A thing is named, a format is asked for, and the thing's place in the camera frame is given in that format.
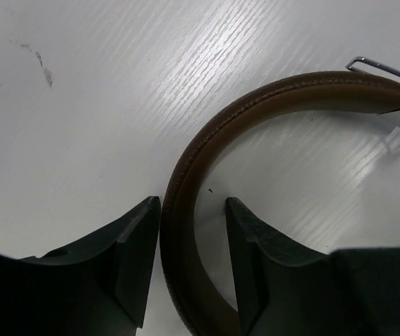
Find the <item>brown silver headphones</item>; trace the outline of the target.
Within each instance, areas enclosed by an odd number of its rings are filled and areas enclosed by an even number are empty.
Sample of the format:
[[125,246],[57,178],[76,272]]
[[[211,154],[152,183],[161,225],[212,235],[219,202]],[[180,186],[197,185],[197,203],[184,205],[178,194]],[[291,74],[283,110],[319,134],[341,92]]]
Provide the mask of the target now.
[[343,71],[283,78],[230,103],[192,139],[167,185],[159,233],[169,295],[191,334],[241,334],[237,311],[219,294],[199,257],[194,208],[203,180],[225,148],[250,128],[268,118],[313,109],[400,111],[400,71],[381,64],[377,73],[369,73],[349,64]]

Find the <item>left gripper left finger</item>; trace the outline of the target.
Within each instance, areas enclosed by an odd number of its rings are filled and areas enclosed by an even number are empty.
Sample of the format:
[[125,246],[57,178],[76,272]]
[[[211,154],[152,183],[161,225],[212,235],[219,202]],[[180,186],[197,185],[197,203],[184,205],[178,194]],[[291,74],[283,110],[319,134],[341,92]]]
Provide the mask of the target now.
[[0,254],[0,335],[135,335],[143,326],[161,204],[40,258]]

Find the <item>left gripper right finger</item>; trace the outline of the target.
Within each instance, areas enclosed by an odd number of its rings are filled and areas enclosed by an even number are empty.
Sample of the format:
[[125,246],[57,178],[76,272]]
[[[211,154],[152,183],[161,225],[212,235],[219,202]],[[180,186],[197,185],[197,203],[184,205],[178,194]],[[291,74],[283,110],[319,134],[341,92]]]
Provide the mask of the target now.
[[400,248],[320,253],[225,205],[244,335],[400,335]]

